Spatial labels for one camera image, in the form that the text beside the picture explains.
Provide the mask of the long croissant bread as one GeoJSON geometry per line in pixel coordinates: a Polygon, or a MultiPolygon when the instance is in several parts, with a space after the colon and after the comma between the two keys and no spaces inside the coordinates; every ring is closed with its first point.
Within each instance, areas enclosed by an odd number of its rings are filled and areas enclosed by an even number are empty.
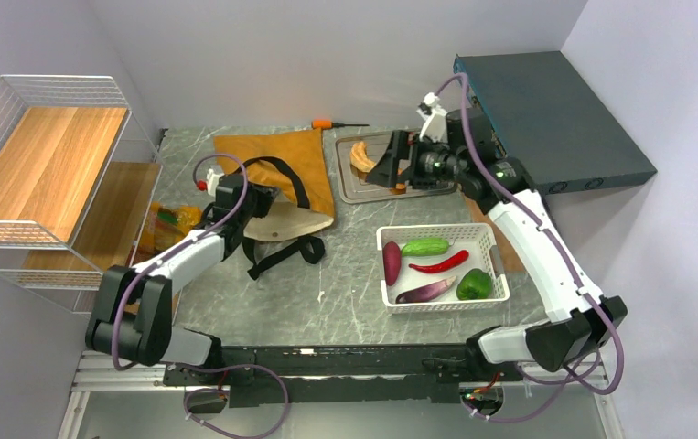
{"type": "Polygon", "coordinates": [[[351,164],[361,173],[368,174],[377,165],[375,160],[369,158],[367,154],[367,144],[364,141],[358,141],[352,145],[349,151],[349,159],[351,164]]]}

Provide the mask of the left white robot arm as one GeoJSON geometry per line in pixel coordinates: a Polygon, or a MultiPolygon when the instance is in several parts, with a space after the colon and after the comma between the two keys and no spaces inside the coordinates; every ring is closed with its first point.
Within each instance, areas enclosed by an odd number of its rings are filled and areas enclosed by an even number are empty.
{"type": "Polygon", "coordinates": [[[213,191],[214,200],[185,238],[148,261],[114,265],[102,275],[85,334],[88,349],[146,366],[188,364],[202,384],[221,376],[224,360],[211,350],[218,340],[174,327],[173,299],[232,255],[250,220],[265,217],[280,190],[232,174],[220,177],[213,191]]]}

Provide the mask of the round glazed bread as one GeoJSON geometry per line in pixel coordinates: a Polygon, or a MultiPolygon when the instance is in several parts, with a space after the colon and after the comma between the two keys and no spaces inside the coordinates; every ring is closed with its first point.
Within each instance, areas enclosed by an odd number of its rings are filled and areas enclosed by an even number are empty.
{"type": "Polygon", "coordinates": [[[389,191],[393,195],[401,195],[405,194],[407,192],[407,185],[403,183],[396,184],[394,187],[391,187],[389,191]]]}

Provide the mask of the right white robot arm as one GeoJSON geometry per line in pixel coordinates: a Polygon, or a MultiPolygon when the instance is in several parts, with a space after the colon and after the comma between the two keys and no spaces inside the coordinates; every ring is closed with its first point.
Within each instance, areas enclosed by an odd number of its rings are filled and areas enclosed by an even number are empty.
{"type": "Polygon", "coordinates": [[[421,111],[421,132],[394,130],[380,159],[367,170],[371,184],[405,182],[419,189],[453,183],[503,233],[542,300],[539,323],[485,329],[467,342],[470,376],[485,380],[499,366],[533,362],[556,372],[612,342],[616,371],[625,368],[617,330],[628,309],[607,297],[585,274],[547,216],[542,196],[523,164],[494,151],[489,119],[475,109],[421,111]]]}

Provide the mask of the purple sweet potato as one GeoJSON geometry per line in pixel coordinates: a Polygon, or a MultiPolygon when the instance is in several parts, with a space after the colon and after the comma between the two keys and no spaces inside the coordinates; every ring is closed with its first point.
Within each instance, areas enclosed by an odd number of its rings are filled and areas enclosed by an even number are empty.
{"type": "Polygon", "coordinates": [[[393,286],[402,268],[402,250],[394,241],[387,242],[382,248],[382,262],[384,269],[384,282],[387,286],[393,286]]]}

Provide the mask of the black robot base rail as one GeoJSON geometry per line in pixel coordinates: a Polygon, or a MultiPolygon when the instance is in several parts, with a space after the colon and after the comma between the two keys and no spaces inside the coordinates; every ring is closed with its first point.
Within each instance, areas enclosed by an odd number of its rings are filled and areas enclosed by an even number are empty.
{"type": "Polygon", "coordinates": [[[231,408],[279,403],[425,400],[457,403],[467,388],[522,380],[515,367],[481,365],[462,344],[225,347],[229,372],[184,366],[135,366],[117,371],[110,359],[86,351],[74,391],[191,391],[222,388],[231,408]]]}

